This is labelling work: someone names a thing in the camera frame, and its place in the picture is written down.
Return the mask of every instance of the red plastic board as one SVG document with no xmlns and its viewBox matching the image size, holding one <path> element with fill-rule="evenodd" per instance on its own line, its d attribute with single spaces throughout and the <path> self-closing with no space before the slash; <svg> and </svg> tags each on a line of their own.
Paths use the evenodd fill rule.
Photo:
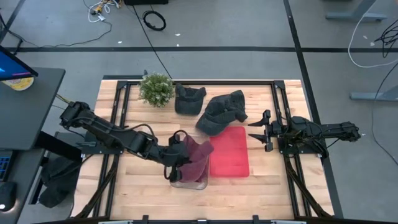
<svg viewBox="0 0 398 224">
<path fill-rule="evenodd" d="M 210 154 L 212 177 L 248 177 L 249 156 L 246 130 L 228 126 L 221 134 L 210 137 L 214 151 Z"/>
</svg>

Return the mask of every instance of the potted plant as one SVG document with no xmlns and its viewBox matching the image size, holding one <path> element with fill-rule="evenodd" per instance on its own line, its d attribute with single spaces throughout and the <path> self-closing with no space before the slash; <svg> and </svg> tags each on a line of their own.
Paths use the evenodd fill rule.
<svg viewBox="0 0 398 224">
<path fill-rule="evenodd" d="M 139 84 L 139 97 L 145 103 L 163 108 L 174 97 L 173 81 L 161 73 L 144 75 Z"/>
</svg>

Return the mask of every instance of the computer monitor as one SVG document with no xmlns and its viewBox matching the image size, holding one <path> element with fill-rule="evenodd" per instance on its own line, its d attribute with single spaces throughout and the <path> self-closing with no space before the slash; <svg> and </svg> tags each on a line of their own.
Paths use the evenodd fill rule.
<svg viewBox="0 0 398 224">
<path fill-rule="evenodd" d="M 0 81 L 36 76 L 37 72 L 0 46 Z"/>
</svg>

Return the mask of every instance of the wooden tabletop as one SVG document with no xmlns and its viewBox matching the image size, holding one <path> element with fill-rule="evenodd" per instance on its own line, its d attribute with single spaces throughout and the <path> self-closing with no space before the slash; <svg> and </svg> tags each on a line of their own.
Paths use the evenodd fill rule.
<svg viewBox="0 0 398 224">
<path fill-rule="evenodd" d="M 117 80 L 103 80 L 98 93 L 95 113 L 110 120 Z M 300 80 L 285 80 L 287 98 L 292 116 L 310 119 L 307 102 Z M 190 85 L 193 88 L 203 86 Z M 246 100 L 245 122 L 234 121 L 230 125 L 244 126 L 246 133 L 261 134 L 264 128 L 249 127 L 247 124 L 259 121 L 262 112 L 271 110 L 275 119 L 271 88 L 264 85 L 207 85 L 207 95 L 202 111 L 208 102 L 218 95 L 242 90 Z M 183 116 L 175 113 L 174 100 L 165 108 L 157 109 L 138 99 L 139 89 L 131 88 L 127 109 L 126 125 L 149 124 L 159 139 L 167 145 L 168 138 L 176 130 L 184 129 L 196 142 L 201 143 L 208 136 L 195 129 L 200 115 Z M 119 124 L 120 113 L 116 124 Z M 212 178 L 204 190 L 178 189 L 170 186 L 163 177 L 163 166 L 145 161 L 129 153 L 121 155 L 112 206 L 111 219 L 140 220 L 149 215 L 151 220 L 250 220 L 253 215 L 260 219 L 292 219 L 292 207 L 287 185 L 284 160 L 277 148 L 265 153 L 264 145 L 248 137 L 250 176 L 247 178 Z M 317 202 L 330 214 L 333 209 L 321 160 L 315 154 L 300 155 L 307 188 Z M 103 156 L 94 155 L 83 164 L 75 192 L 75 206 L 72 215 L 79 213 L 95 192 L 100 176 Z M 103 214 L 108 190 L 102 199 Z M 296 187 L 300 214 L 304 215 L 300 191 Z"/>
</svg>

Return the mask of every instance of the concrete floor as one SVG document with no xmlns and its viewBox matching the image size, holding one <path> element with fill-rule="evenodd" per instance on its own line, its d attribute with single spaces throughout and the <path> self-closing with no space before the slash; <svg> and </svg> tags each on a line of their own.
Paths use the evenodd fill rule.
<svg viewBox="0 0 398 224">
<path fill-rule="evenodd" d="M 327 11 L 354 8 L 359 1 L 289 0 L 302 47 L 347 48 L 355 23 L 328 21 Z M 1 14 L 8 19 L 18 2 L 2 0 Z M 149 6 L 137 6 L 141 15 Z M 155 5 L 167 20 L 163 32 L 147 29 L 155 47 L 256 46 L 294 47 L 283 1 L 280 0 L 170 0 Z M 353 47 L 370 48 L 370 43 L 394 22 L 398 15 L 395 0 L 378 1 L 371 12 L 381 12 L 388 19 L 361 24 Z M 134 14 L 126 7 L 111 8 L 104 15 L 113 24 L 112 32 L 102 39 L 75 47 L 148 47 L 149 43 Z M 61 0 L 26 0 L 12 23 L 11 30 L 37 45 L 70 44 L 95 38 L 108 29 L 107 24 L 87 21 L 83 2 Z M 9 34 L 1 42 L 14 47 L 17 40 Z M 33 47 L 23 44 L 22 47 Z M 159 52 L 159 57 L 174 78 L 284 78 L 302 79 L 295 52 Z M 69 99 L 94 106 L 103 75 L 136 75 L 143 69 L 164 72 L 153 52 L 27 52 L 18 53 L 31 67 L 64 68 L 67 71 L 59 93 Z M 363 65 L 389 62 L 398 57 L 381 53 L 353 54 Z M 322 123 L 351 121 L 363 138 L 356 143 L 337 142 L 330 148 L 330 158 L 338 195 L 345 218 L 398 222 L 397 166 L 371 136 L 371 102 L 351 101 L 351 91 L 376 91 L 391 68 L 358 68 L 347 53 L 304 53 L 308 75 Z M 391 74 L 383 90 L 398 82 Z M 52 108 L 44 131 L 61 131 L 60 110 Z M 393 155 L 398 156 L 394 138 L 398 121 L 396 103 L 376 103 L 376 136 Z M 46 209 L 28 205 L 20 223 L 48 222 L 67 217 L 72 200 Z"/>
</svg>

